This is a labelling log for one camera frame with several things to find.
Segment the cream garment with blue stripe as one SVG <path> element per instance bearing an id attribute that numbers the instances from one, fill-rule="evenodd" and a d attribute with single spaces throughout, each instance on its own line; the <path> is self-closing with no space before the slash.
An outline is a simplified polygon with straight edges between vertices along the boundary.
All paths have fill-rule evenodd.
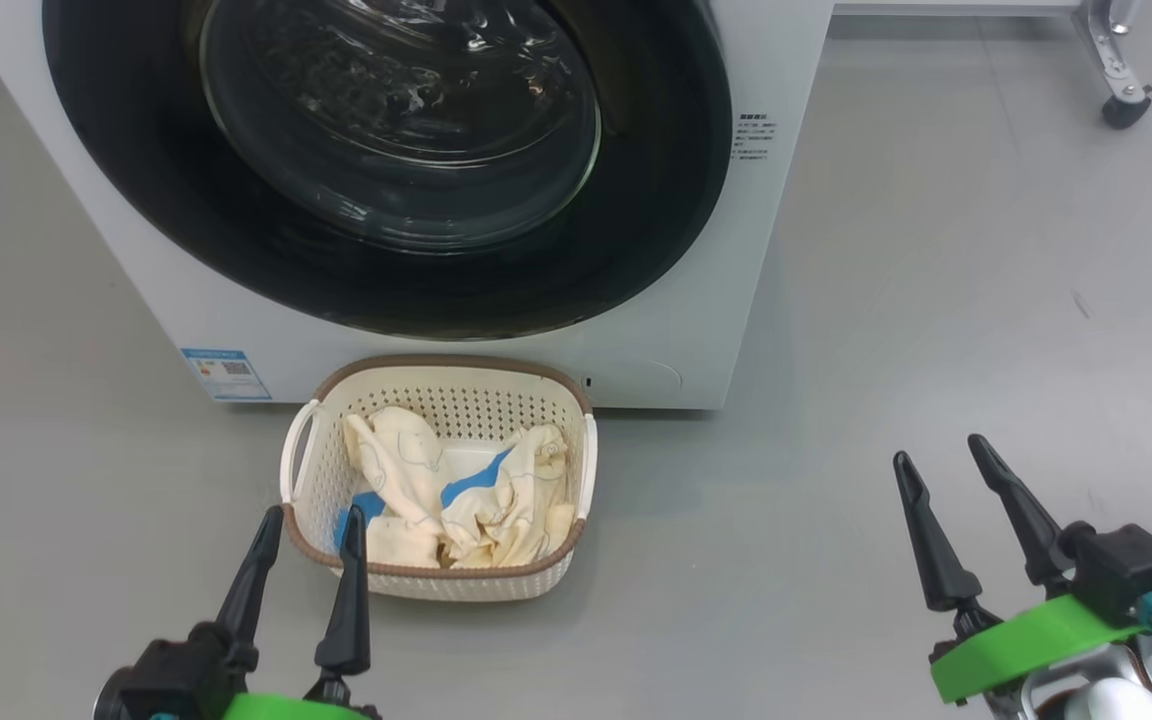
<path id="1" fill-rule="evenodd" d="M 492 461 L 442 488 L 442 555 L 452 569 L 531 564 L 562 544 L 570 448 L 556 425 L 513 433 Z"/>

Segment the black text warning sticker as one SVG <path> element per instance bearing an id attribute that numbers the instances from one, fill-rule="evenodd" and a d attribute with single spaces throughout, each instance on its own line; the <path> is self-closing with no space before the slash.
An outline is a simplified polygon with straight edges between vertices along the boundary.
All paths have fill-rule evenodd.
<path id="1" fill-rule="evenodd" d="M 776 147 L 776 132 L 771 114 L 741 111 L 733 118 L 732 161 L 767 160 Z"/>

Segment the cream perforated laundry basket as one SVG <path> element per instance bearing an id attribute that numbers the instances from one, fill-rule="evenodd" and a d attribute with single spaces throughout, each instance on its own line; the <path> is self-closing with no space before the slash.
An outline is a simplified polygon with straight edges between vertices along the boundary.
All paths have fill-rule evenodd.
<path id="1" fill-rule="evenodd" d="M 598 427 L 585 393 L 545 366 L 498 357 L 389 356 L 357 361 L 325 379 L 285 437 L 280 493 L 291 544 L 316 564 L 340 571 L 340 515 L 367 491 L 349 465 L 346 420 L 402 407 L 420 416 L 444 447 L 454 479 L 483 470 L 513 432 L 553 425 L 566 445 L 558 482 L 564 526 L 556 546 L 511 568 L 433 569 L 371 566 L 372 592 L 412 600 L 506 602 L 556 588 L 573 561 L 593 503 Z"/>

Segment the blue energy label sticker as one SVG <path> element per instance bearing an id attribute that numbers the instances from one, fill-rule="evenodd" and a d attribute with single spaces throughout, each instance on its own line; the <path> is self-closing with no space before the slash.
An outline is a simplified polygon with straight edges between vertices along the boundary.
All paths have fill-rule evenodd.
<path id="1" fill-rule="evenodd" d="M 273 401 L 243 351 L 180 348 L 180 355 L 212 400 L 229 404 L 270 404 Z"/>

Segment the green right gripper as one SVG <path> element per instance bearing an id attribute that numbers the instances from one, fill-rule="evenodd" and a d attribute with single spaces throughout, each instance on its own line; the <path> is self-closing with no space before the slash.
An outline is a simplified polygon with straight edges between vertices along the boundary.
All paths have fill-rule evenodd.
<path id="1" fill-rule="evenodd" d="M 1068 573 L 1074 569 L 1074 561 L 1059 547 L 1061 526 L 986 437 L 970 434 L 967 445 L 984 483 L 1005 505 L 1029 582 L 1043 589 L 1069 588 Z M 961 564 L 908 452 L 899 450 L 893 456 L 893 473 L 925 606 L 933 612 L 968 606 L 982 592 L 980 582 Z M 1043 667 L 1142 632 L 1146 632 L 1144 626 L 1107 623 L 1078 598 L 1066 594 L 960 641 L 931 664 L 931 679 L 941 702 L 957 705 Z"/>

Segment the white front-load washing machine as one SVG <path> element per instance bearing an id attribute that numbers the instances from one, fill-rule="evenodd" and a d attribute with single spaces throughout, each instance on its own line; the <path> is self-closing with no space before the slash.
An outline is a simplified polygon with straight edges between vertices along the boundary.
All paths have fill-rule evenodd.
<path id="1" fill-rule="evenodd" d="M 138 213 L 65 114 L 41 36 L 41 0 L 0 0 L 0 78 L 157 323 L 180 348 L 247 354 L 270 404 L 302 404 L 366 357 L 484 356 L 548 366 L 594 406 L 723 406 L 753 305 L 835 0 L 700 0 L 741 111 L 776 120 L 767 160 L 732 161 L 691 249 L 626 304 L 585 323 L 503 340 L 417 340 L 328 323 L 266 300 L 192 258 Z"/>

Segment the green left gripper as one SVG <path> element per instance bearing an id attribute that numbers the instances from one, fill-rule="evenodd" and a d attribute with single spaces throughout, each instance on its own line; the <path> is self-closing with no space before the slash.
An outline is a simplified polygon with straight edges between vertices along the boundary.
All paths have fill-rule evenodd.
<path id="1" fill-rule="evenodd" d="M 282 541 L 285 511 L 271 506 L 247 556 L 238 564 L 215 623 L 229 637 L 227 665 L 236 673 L 253 673 L 259 665 L 255 634 L 262 615 L 262 598 Z M 349 507 L 340 538 L 342 574 L 328 628 L 314 650 L 321 675 L 303 698 L 283 694 L 236 694 L 221 720 L 381 720 L 374 705 L 353 705 L 344 676 L 357 676 L 371 667 L 366 518 L 361 507 Z"/>

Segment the round dark glass washer door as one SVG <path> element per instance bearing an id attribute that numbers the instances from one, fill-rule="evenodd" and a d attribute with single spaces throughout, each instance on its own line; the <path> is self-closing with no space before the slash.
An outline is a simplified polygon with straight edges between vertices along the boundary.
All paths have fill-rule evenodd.
<path id="1" fill-rule="evenodd" d="M 109 183 L 247 290 L 503 340 L 654 285 L 730 165 L 700 0 L 41 0 Z"/>

